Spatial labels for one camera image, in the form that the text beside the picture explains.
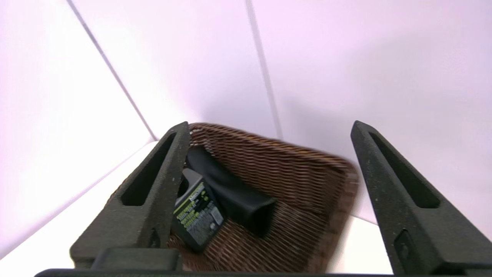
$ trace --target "wicker basket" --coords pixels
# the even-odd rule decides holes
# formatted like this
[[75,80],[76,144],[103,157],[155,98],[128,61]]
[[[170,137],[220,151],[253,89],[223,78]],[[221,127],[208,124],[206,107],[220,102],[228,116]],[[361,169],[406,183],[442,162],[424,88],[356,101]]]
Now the wicker basket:
[[245,183],[278,198],[263,239],[227,221],[203,253],[172,235],[192,271],[323,273],[358,188],[355,167],[316,150],[208,123],[190,125],[190,146],[203,145]]

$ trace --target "black plastic object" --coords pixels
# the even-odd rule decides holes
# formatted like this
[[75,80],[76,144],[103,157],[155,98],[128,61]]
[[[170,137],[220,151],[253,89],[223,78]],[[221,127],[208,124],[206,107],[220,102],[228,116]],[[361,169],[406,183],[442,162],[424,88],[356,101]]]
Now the black plastic object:
[[166,247],[189,140],[187,122],[174,126],[123,181],[72,245],[76,268],[90,268],[108,248]]
[[[187,127],[182,124],[179,128],[173,128],[171,134],[175,134],[175,140],[169,151],[163,151],[166,158],[162,157],[162,173],[170,174],[170,177],[159,172],[159,179],[168,180],[169,185],[162,186],[163,192],[172,193],[178,190],[178,183],[182,168],[171,170],[170,167],[179,167],[184,159],[183,151],[171,151],[171,149],[187,148],[186,138],[180,137],[181,132]],[[162,148],[168,134],[161,140],[131,176],[145,175],[149,169],[155,167],[157,161],[153,160],[156,151]],[[393,146],[373,127],[356,121],[352,128],[352,142],[356,150],[357,158],[361,165],[364,179],[369,191],[374,212],[376,214],[381,235],[383,237],[388,256],[395,274],[407,276],[456,276],[467,275],[477,277],[492,276],[492,243],[488,241],[459,211],[457,211],[427,180],[425,180],[412,165],[399,154]],[[162,201],[161,198],[153,198],[153,201]],[[175,199],[166,202],[167,208],[174,208]],[[172,208],[167,210],[162,224],[170,225]],[[110,231],[134,236],[134,228],[129,228],[132,222],[124,222],[127,218],[111,218],[114,229],[110,225]],[[145,225],[137,226],[147,235],[151,245],[156,245],[156,232],[153,231],[151,221]],[[103,232],[96,235],[100,241],[113,241],[111,232]],[[160,238],[161,245],[166,245],[167,237]],[[36,275],[36,277],[386,277],[387,275],[363,275],[363,274],[272,274],[272,273],[228,273],[228,272],[175,272],[170,270],[128,269],[127,265],[111,266],[110,270],[100,269],[99,261],[96,268],[84,269],[48,269]]]
[[97,256],[92,270],[180,271],[183,260],[176,249],[108,248]]
[[376,129],[356,121],[351,137],[395,274],[492,269],[492,243]]
[[197,172],[183,170],[172,230],[195,252],[202,252],[225,223],[210,187]]
[[275,198],[246,185],[203,146],[190,148],[186,162],[203,176],[232,221],[259,237],[267,234],[275,211]]

